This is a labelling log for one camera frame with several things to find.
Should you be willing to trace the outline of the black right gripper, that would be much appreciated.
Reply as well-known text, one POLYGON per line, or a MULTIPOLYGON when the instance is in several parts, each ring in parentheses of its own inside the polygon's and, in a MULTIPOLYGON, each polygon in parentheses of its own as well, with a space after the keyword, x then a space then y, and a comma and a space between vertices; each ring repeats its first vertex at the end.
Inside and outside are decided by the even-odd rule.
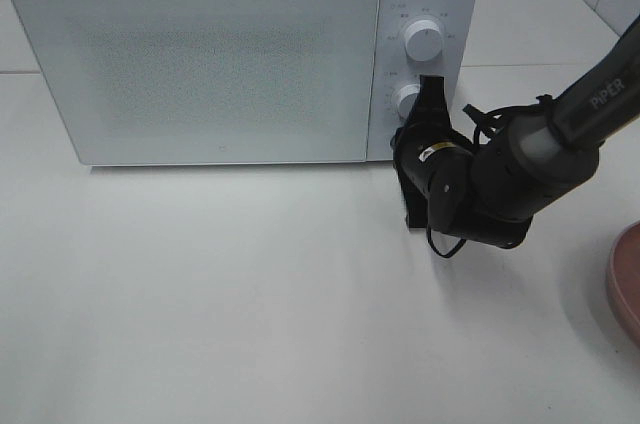
POLYGON ((416 100, 391 147, 407 227, 473 232, 471 142, 451 126, 443 76, 420 76, 416 100))

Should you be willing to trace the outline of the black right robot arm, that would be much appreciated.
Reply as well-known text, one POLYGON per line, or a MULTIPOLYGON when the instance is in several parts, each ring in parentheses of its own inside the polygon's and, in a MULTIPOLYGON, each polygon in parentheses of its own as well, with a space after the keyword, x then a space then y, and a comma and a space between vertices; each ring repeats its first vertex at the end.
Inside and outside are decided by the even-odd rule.
POLYGON ((423 75, 390 141, 406 225, 502 249, 519 246, 534 215, 589 180, 603 143, 639 116, 639 23, 557 97, 483 112, 463 109, 471 138, 451 124, 440 76, 423 75))

